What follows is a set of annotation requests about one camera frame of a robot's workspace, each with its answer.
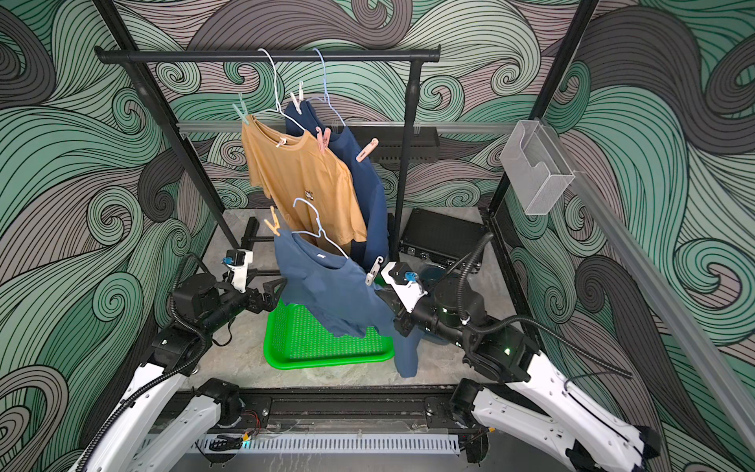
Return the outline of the orange wooden clothespin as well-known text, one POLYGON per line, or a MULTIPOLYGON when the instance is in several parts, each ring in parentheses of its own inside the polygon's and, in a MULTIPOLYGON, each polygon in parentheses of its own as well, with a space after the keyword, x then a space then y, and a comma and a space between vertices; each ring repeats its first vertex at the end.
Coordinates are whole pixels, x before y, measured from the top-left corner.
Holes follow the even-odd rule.
POLYGON ((276 209, 274 206, 270 206, 269 211, 271 212, 271 218, 265 219, 263 222, 275 237, 279 237, 281 232, 281 224, 278 219, 276 209))

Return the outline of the light blue t-shirt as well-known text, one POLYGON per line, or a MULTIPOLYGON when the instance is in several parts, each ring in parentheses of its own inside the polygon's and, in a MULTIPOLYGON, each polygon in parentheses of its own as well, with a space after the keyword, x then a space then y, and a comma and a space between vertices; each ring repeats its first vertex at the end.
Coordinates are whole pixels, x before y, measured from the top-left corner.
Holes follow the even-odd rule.
POLYGON ((395 314, 366 284, 366 273, 353 260, 320 249, 301 234, 281 230, 274 238, 277 265, 287 279, 281 301, 306 307, 334 336, 363 337, 368 328, 392 339, 394 365, 403 378, 419 369, 418 345, 423 333, 414 328, 403 336, 394 326, 395 314))

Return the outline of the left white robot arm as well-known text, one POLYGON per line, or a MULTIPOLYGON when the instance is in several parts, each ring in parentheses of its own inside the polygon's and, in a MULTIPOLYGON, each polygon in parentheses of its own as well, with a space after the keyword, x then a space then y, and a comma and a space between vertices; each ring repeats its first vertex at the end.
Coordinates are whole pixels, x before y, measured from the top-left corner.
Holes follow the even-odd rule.
POLYGON ((211 379, 187 406, 150 440, 149 431, 164 407, 212 346, 214 334, 244 311, 273 311, 286 279, 263 289, 247 287, 251 275, 235 287, 210 273, 198 273, 175 285, 168 298, 171 323, 161 330, 137 367, 126 392, 73 465, 75 471, 168 471, 210 429, 233 428, 242 419, 237 385, 211 379))

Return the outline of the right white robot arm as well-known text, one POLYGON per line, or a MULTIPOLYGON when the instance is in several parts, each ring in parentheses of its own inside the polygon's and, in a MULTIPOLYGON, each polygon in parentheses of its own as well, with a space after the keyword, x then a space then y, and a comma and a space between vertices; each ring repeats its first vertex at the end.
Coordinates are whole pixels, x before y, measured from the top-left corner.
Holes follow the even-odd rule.
POLYGON ((521 405, 489 387, 465 380, 456 387, 450 410, 454 421, 471 428, 479 425, 513 436, 548 454, 570 471, 644 471, 659 456, 661 438, 647 426, 624 422, 584 393, 572 377, 560 373, 547 354, 517 327, 538 328, 587 360, 603 373, 631 379, 629 371, 587 352, 575 343, 526 316, 496 321, 485 309, 481 295, 466 287, 469 273, 492 241, 484 234, 474 249, 453 263, 462 272, 456 281, 458 323, 447 324, 436 302, 439 279, 424 285, 420 275, 401 262, 375 264, 387 288, 379 297, 395 314, 394 325, 407 336, 418 328, 460 348, 462 361, 475 372, 527 399, 521 405))

